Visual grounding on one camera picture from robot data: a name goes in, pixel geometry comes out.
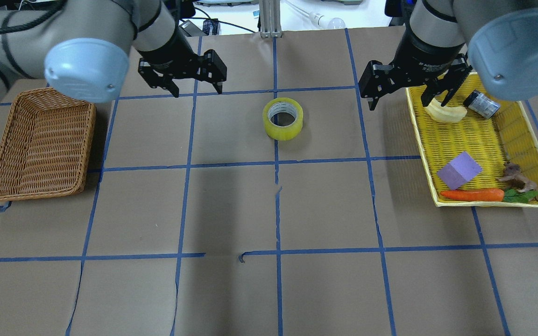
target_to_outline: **yellow plastic basket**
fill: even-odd
[[[478,74],[472,73],[450,100],[448,106],[462,105],[464,99],[475,89],[487,94]],[[538,141],[520,102],[496,99],[501,107],[489,120],[469,109],[461,122],[445,124],[431,119],[423,108],[420,96],[424,91],[425,86],[407,88],[406,96],[420,156],[435,205],[538,208],[538,202],[535,201],[529,204],[461,202],[448,200],[439,195],[439,192],[447,190],[448,187],[436,172],[463,151],[467,151],[483,168],[483,171],[460,189],[506,189],[507,183],[497,179],[502,177],[503,165],[507,161],[519,164],[523,174],[538,184]]]

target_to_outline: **metal can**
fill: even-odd
[[[500,105],[498,102],[495,102],[489,97],[485,96],[484,93],[474,90],[466,100],[463,102],[463,105],[472,111],[479,113],[485,119],[490,119],[493,115],[499,110]]]

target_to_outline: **orange carrot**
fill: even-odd
[[[440,194],[456,201],[501,202],[503,200],[504,191],[497,188],[486,188],[473,190],[444,190]]]

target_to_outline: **tape roll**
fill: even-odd
[[[288,113],[294,121],[287,126],[279,126],[271,119],[278,113]],[[263,124],[267,135],[275,140],[286,141],[295,138],[303,128],[303,108],[291,98],[275,98],[263,109]]]

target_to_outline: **banana slice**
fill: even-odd
[[[436,99],[431,100],[429,106],[425,107],[425,110],[438,123],[457,123],[462,120],[467,112],[463,106],[457,106],[455,108],[441,106],[441,103]]]

